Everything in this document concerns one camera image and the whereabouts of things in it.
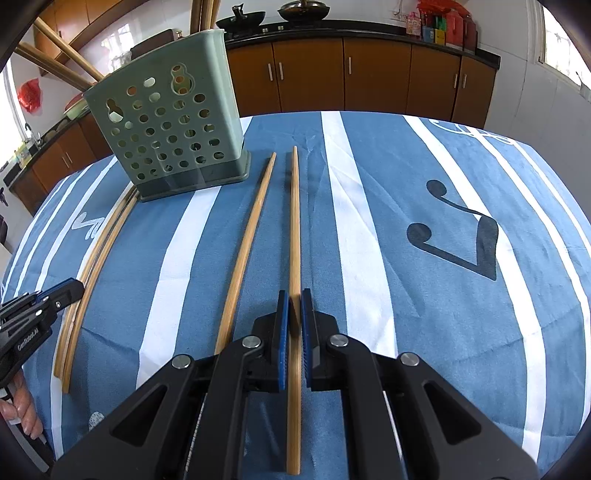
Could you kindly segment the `person's left hand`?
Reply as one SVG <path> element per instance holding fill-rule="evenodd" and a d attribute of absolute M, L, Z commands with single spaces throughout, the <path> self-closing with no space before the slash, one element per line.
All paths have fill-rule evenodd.
<path fill-rule="evenodd" d="M 35 440 L 43 433 L 43 425 L 22 370 L 16 373 L 12 382 L 15 387 L 13 400 L 1 400 L 1 414 L 6 421 L 19 419 L 24 434 Z"/>

